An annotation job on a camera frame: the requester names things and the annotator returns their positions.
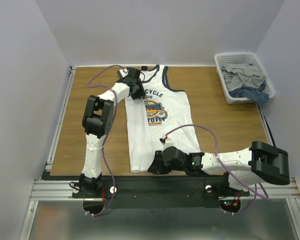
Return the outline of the white printed tank top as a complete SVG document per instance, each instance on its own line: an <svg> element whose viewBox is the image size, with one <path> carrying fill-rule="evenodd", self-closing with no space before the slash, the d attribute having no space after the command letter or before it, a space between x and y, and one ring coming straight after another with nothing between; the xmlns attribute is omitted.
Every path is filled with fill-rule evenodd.
<svg viewBox="0 0 300 240"><path fill-rule="evenodd" d="M191 107L184 90L172 89L168 67L157 64L141 68L145 96L125 99L130 171L146 172L155 152L162 150L160 138L168 134L174 147L185 153L197 153L200 145L192 126Z"/></svg>

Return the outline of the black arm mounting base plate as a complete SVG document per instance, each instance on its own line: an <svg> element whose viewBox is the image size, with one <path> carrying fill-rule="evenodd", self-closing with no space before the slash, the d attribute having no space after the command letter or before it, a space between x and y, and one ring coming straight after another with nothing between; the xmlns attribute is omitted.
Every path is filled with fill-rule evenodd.
<svg viewBox="0 0 300 240"><path fill-rule="evenodd" d="M221 198L248 197L244 191L229 187L227 175L215 176L110 176L101 179L101 192L87 194L73 192L74 199L102 204L113 200L112 209L158 209L158 208L219 208Z"/></svg>

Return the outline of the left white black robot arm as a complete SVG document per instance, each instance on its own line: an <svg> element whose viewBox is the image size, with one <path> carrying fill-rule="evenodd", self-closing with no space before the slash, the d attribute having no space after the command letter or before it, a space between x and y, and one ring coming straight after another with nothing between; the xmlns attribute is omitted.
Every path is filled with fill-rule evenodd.
<svg viewBox="0 0 300 240"><path fill-rule="evenodd" d="M95 198L102 192L103 149L114 123L118 103L128 97L135 100L145 96L141 71L130 67L125 73L113 87L100 95L90 95L86 102L82 119L86 139L85 160L78 186L73 189L89 198Z"/></svg>

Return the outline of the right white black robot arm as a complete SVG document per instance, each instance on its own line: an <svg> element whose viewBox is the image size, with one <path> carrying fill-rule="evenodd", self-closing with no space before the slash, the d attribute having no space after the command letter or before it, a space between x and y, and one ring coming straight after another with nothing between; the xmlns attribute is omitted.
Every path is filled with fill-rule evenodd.
<svg viewBox="0 0 300 240"><path fill-rule="evenodd" d="M219 196L236 195L246 186L266 182L277 186L290 183L289 157L285 150L262 141L251 147L226 153L185 153L165 142L147 170L155 175L180 171L203 177L205 190Z"/></svg>

